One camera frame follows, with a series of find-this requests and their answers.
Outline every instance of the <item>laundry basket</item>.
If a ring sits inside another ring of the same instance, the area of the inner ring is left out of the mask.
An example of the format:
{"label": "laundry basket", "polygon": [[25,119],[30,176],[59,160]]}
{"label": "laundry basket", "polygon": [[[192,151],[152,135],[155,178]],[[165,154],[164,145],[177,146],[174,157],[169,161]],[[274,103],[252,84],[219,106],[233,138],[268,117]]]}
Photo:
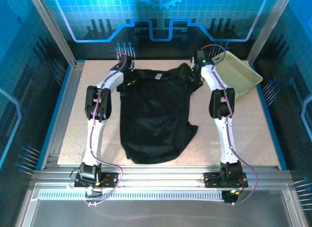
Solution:
{"label": "laundry basket", "polygon": [[[213,57],[213,62],[216,63],[223,56],[224,52]],[[263,80],[262,76],[229,51],[226,52],[225,59],[215,67],[223,82],[228,87],[234,88],[235,99],[246,94]]]}

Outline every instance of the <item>glass panel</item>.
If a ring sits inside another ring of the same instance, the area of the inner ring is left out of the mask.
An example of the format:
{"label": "glass panel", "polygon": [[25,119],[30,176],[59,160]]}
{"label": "glass panel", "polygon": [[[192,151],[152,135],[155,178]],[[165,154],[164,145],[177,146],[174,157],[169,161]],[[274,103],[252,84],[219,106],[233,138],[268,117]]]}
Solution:
{"label": "glass panel", "polygon": [[213,42],[245,59],[276,0],[46,2],[77,59],[114,59],[117,42],[139,59],[189,58]]}
{"label": "glass panel", "polygon": [[[294,181],[312,179],[312,0],[290,0],[254,63],[264,87],[276,78],[280,92],[270,115]],[[312,222],[310,211],[305,211]]]}
{"label": "glass panel", "polygon": [[0,0],[0,15],[0,225],[9,227],[36,169],[68,64],[31,0]]}

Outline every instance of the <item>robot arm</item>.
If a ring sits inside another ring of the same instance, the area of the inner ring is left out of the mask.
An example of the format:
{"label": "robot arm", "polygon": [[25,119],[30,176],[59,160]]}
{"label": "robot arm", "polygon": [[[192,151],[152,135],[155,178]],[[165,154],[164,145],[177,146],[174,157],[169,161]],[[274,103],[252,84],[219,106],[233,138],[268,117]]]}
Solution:
{"label": "robot arm", "polygon": [[[218,75],[216,68],[212,69],[213,65],[206,65],[201,68],[201,76],[207,82],[209,88],[212,91],[209,112],[212,118],[214,118],[214,122],[218,129],[220,144],[221,144],[221,163],[237,163],[238,159],[230,150],[235,150],[233,133],[232,133],[232,117],[226,119],[226,116],[229,115],[228,106],[226,102],[221,102],[221,99],[224,98],[224,89],[227,90],[228,98],[231,103],[232,111],[234,112],[234,98],[235,92],[232,88],[229,88]],[[226,129],[226,124],[229,127],[229,133]]]}
{"label": "robot arm", "polygon": [[86,146],[86,152],[83,157],[83,163],[86,165],[98,165],[99,162],[92,156],[91,150],[90,150],[90,144],[92,146],[93,154],[97,158],[101,158],[101,145],[102,145],[102,138],[103,138],[103,132],[104,127],[106,125],[107,120],[109,119],[111,115],[112,110],[112,103],[111,103],[111,93],[116,89],[116,87],[123,82],[123,73],[118,72],[113,75],[115,71],[110,71],[109,76],[111,76],[107,82],[104,84],[104,87],[102,88],[103,91],[101,93],[101,103],[99,104],[98,111],[100,115],[96,116],[96,123],[94,125],[94,129],[92,132],[91,137],[91,131],[94,124],[93,120],[93,111],[94,109],[92,106],[94,105],[94,101],[98,98],[98,90],[101,88],[102,83],[99,83],[97,86],[89,86],[87,89],[87,98],[92,99],[93,101],[90,101],[91,104],[86,106],[89,107],[89,111],[87,109],[87,117],[88,117],[88,138],[87,138],[87,146]]}
{"label": "robot arm", "polygon": [[214,65],[208,64],[203,50],[198,50],[192,58],[191,69],[195,75],[203,77],[212,91],[209,113],[218,129],[221,144],[220,177],[224,185],[232,186],[237,180],[244,180],[246,174],[239,159],[232,132],[232,116],[234,113],[235,90],[229,88],[218,75]]}
{"label": "robot arm", "polygon": [[[98,162],[95,157],[101,158],[103,132],[112,112],[111,93],[118,85],[123,83],[124,72],[129,70],[131,62],[131,57],[124,57],[117,66],[111,68],[107,78],[98,85],[89,86],[87,88],[85,114],[88,118],[88,137],[85,155],[79,167],[76,180],[83,180],[88,184],[100,182],[101,163]],[[93,114],[99,94],[100,101],[94,120]]]}

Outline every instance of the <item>metal pin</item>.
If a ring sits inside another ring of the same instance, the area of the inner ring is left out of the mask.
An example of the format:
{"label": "metal pin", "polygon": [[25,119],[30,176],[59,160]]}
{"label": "metal pin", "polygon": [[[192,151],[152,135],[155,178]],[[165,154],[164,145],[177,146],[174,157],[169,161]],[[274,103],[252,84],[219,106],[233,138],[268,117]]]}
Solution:
{"label": "metal pin", "polygon": [[18,154],[18,158],[19,158],[19,159],[25,159],[25,160],[27,160],[27,161],[29,161],[29,162],[34,163],[34,164],[37,163],[37,162],[35,162],[35,161],[32,161],[32,160],[30,160],[30,159],[27,159],[26,157],[23,157],[21,154]]}
{"label": "metal pin", "polygon": [[274,91],[270,96],[268,96],[267,97],[267,102],[272,100],[278,94],[278,92],[279,92],[279,90],[277,90],[276,92]]}
{"label": "metal pin", "polygon": [[57,75],[56,71],[54,71],[54,69],[53,69],[52,67],[51,67],[51,71],[53,72],[55,78],[56,78],[60,83],[62,83],[61,78]]}
{"label": "metal pin", "polygon": [[119,42],[117,42],[117,46],[118,46],[118,53],[119,53],[119,58],[121,58],[121,51],[120,51],[120,43]]}
{"label": "metal pin", "polygon": [[270,101],[267,105],[270,106],[276,99],[277,99],[277,96],[274,99],[272,99],[272,101]]}
{"label": "metal pin", "polygon": [[62,78],[64,79],[64,77],[65,77],[65,76],[64,76],[64,73],[60,70],[60,68],[57,67],[55,63],[53,64],[53,67],[56,69],[57,73],[58,73],[60,76],[62,76]]}
{"label": "metal pin", "polygon": [[120,45],[120,43],[119,43],[119,42],[117,42],[116,44],[117,44],[117,46],[118,46],[118,50],[119,50],[119,52],[120,52],[120,46],[119,46],[119,45]]}
{"label": "metal pin", "polygon": [[210,59],[211,50],[212,50],[212,47],[210,47],[210,51],[209,51],[209,55],[208,55],[209,59]]}
{"label": "metal pin", "polygon": [[230,44],[228,41],[225,43],[225,50],[226,50],[226,48],[228,47],[228,44]]}
{"label": "metal pin", "polygon": [[20,173],[24,172],[24,173],[27,173],[27,174],[29,174],[29,175],[33,175],[33,174],[32,174],[32,173],[30,173],[30,172],[26,172],[26,171],[24,171],[22,168],[20,168],[20,169],[19,169],[19,172],[20,172]]}
{"label": "metal pin", "polygon": [[298,195],[298,197],[307,196],[307,195],[312,195],[312,194],[301,194],[301,195]]}
{"label": "metal pin", "polygon": [[304,186],[310,186],[310,185],[312,185],[312,183],[301,185],[301,186],[295,186],[295,188],[304,187]]}
{"label": "metal pin", "polygon": [[128,45],[130,46],[130,53],[131,53],[131,57],[132,57],[132,48],[131,48],[131,42],[128,42]]}
{"label": "metal pin", "polygon": [[214,57],[215,45],[214,45],[213,47],[214,47],[214,48],[213,48],[213,52],[212,52],[212,54],[211,54],[211,58]]}
{"label": "metal pin", "polygon": [[59,82],[59,80],[55,76],[53,76],[53,79],[56,80],[57,83],[62,86],[62,84]]}
{"label": "metal pin", "polygon": [[222,49],[219,47],[218,54],[220,54],[220,53],[221,53],[220,51],[222,51]]}
{"label": "metal pin", "polygon": [[274,94],[276,94],[276,90],[274,89],[270,94],[268,94],[266,97],[265,97],[265,101],[268,102],[268,100],[270,99],[270,97],[272,97]]}
{"label": "metal pin", "polygon": [[135,52],[135,48],[132,47],[132,50],[133,50],[133,58],[136,59],[136,52]]}
{"label": "metal pin", "polygon": [[22,166],[22,165],[19,165],[19,163],[18,162],[15,162],[15,167],[22,167],[22,168],[26,168],[26,169],[28,169],[28,170],[31,170],[31,171],[34,171],[33,169],[31,169],[31,168],[28,168],[28,167],[25,167],[25,166]]}
{"label": "metal pin", "polygon": [[62,64],[60,63],[60,61],[57,60],[57,59],[54,59],[54,60],[57,62],[58,66],[60,67],[60,69],[63,70],[63,72],[64,72],[64,74],[65,74],[65,73],[66,73],[66,70],[64,69],[64,67],[62,66]]}
{"label": "metal pin", "polygon": [[32,152],[31,150],[27,150],[24,146],[21,146],[21,149],[22,149],[22,150],[26,150],[26,151],[28,151],[29,153],[31,153],[31,154],[36,155],[36,156],[39,157],[39,155],[38,155],[37,153]]}
{"label": "metal pin", "polygon": [[297,184],[297,183],[300,183],[300,182],[308,182],[308,178],[305,178],[305,179],[303,179],[301,181],[298,181],[298,182],[294,182],[293,184]]}
{"label": "metal pin", "polygon": [[266,85],[265,85],[265,87],[263,87],[263,90],[265,90],[266,88],[267,88],[267,86],[270,84],[272,82],[272,80],[270,80]]}
{"label": "metal pin", "polygon": [[267,91],[265,94],[264,94],[264,98],[266,98],[274,89],[275,89],[276,86],[272,87],[272,89],[270,91]]}
{"label": "metal pin", "polygon": [[23,160],[23,161],[21,162],[21,164],[22,164],[22,165],[28,165],[28,166],[30,166],[30,167],[36,168],[36,166],[33,166],[33,165],[27,163],[25,160]]}
{"label": "metal pin", "polygon": [[215,51],[213,52],[213,58],[216,56],[218,47],[215,47]]}
{"label": "metal pin", "polygon": [[299,201],[311,201],[311,200],[312,200],[312,197],[309,199],[300,199]]}
{"label": "metal pin", "polygon": [[266,85],[266,86],[263,88],[262,92],[264,92],[267,88],[269,88],[269,87],[273,84],[274,81],[275,81],[275,78],[271,81],[271,84]]}
{"label": "metal pin", "polygon": [[272,88],[268,89],[267,92],[264,93],[263,96],[264,96],[265,99],[267,98],[267,95],[269,95],[272,91],[274,91],[274,88],[275,88],[275,87],[272,87]]}
{"label": "metal pin", "polygon": [[32,159],[34,159],[34,160],[38,160],[38,159],[35,158],[34,156],[31,156],[28,152],[25,153],[25,156],[28,156],[28,157],[30,157],[30,158],[32,158]]}
{"label": "metal pin", "polygon": [[298,191],[296,191],[296,192],[299,193],[299,192],[303,192],[303,191],[311,192],[311,191],[312,191],[312,188],[311,188],[311,187],[308,187],[307,189],[301,189],[301,190],[298,190]]}

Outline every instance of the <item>grid pattern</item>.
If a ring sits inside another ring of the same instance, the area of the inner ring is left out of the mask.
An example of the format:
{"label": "grid pattern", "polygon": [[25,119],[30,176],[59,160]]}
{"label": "grid pattern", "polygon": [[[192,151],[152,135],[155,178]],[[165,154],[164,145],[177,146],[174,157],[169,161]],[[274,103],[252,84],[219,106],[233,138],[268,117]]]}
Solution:
{"label": "grid pattern", "polygon": [[[36,10],[32,10],[28,18],[0,62],[0,87],[10,95],[17,87],[25,66],[36,67],[39,63],[39,58],[33,51],[39,36],[53,40]],[[0,95],[0,118],[7,104],[8,100]]]}
{"label": "grid pattern", "polygon": [[[206,29],[210,27],[212,18],[216,20],[224,18],[221,31],[226,25],[226,19],[230,18],[232,19],[230,26],[235,26],[238,37],[246,38],[262,2],[263,0],[182,0],[176,6],[163,10],[154,10],[138,0],[73,0],[59,1],[59,4],[76,38],[82,40],[88,33],[87,27],[92,27],[91,20],[95,20],[96,26],[100,28],[98,19],[103,19],[104,28],[107,28],[109,25],[105,19],[109,19],[112,29],[116,30],[121,24],[126,23],[126,19],[150,18],[156,19],[157,29],[164,30],[167,29],[165,19],[184,17],[196,19],[196,22]],[[267,1],[262,12],[263,16],[255,29],[261,29],[275,2],[275,0]],[[47,4],[66,38],[70,38],[56,3],[48,1]]]}
{"label": "grid pattern", "polygon": [[287,45],[290,47],[283,62],[287,66],[297,64],[307,87],[312,92],[312,46],[307,33],[289,6],[272,31],[269,41],[280,35],[284,35]]}

